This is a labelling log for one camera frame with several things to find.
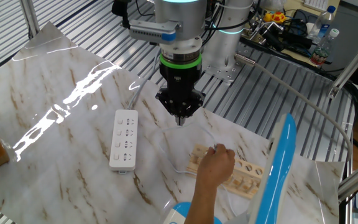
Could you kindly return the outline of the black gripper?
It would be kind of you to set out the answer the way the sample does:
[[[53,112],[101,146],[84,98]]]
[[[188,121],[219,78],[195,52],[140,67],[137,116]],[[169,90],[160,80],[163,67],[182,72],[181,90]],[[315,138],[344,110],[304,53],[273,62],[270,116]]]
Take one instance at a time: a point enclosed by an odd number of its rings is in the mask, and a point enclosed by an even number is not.
[[[203,106],[206,94],[195,90],[195,82],[201,77],[201,65],[190,68],[172,68],[161,64],[161,75],[167,81],[168,89],[159,89],[155,98],[163,107],[175,117],[178,126],[183,126],[185,120],[193,116],[194,112]],[[169,93],[190,93],[190,96],[181,105],[181,115],[176,102]]]

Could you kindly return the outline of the bare person hand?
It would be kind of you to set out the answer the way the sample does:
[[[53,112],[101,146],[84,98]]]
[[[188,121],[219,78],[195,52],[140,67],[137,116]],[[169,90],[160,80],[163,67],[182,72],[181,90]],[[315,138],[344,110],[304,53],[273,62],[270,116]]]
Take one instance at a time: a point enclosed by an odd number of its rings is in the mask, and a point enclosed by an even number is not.
[[[233,173],[235,153],[226,149],[225,145],[217,144],[208,149],[202,158],[196,176],[196,188],[201,190],[216,190],[227,181]]]

